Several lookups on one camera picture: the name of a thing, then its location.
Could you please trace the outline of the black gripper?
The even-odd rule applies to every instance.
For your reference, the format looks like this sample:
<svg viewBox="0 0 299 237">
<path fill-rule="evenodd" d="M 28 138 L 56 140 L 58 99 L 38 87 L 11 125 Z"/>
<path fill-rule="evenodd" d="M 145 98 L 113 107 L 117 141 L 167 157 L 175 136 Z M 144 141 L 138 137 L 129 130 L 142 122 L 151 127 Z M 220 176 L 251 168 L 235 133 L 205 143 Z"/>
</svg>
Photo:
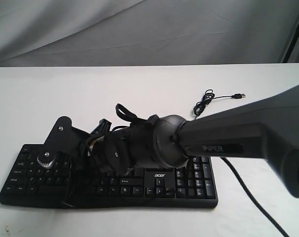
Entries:
<svg viewBox="0 0 299 237">
<path fill-rule="evenodd" d="M 131 173 L 135 160 L 129 151 L 129 127 L 99 125 L 85 140 L 85 167 L 96 173 L 114 172 L 119 176 Z"/>
</svg>

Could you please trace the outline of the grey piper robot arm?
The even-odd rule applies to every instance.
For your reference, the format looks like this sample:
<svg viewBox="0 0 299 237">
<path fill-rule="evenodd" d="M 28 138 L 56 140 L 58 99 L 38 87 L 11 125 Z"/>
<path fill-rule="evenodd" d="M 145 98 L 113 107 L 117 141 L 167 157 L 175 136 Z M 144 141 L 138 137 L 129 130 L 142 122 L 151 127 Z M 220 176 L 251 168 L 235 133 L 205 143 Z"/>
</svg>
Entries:
<svg viewBox="0 0 299 237">
<path fill-rule="evenodd" d="M 195 120 L 142 119 L 121 104 L 128 127 L 88 141 L 97 166 L 125 174 L 134 166 L 181 168 L 190 157 L 261 158 L 299 197 L 299 85 L 278 95 Z"/>
</svg>

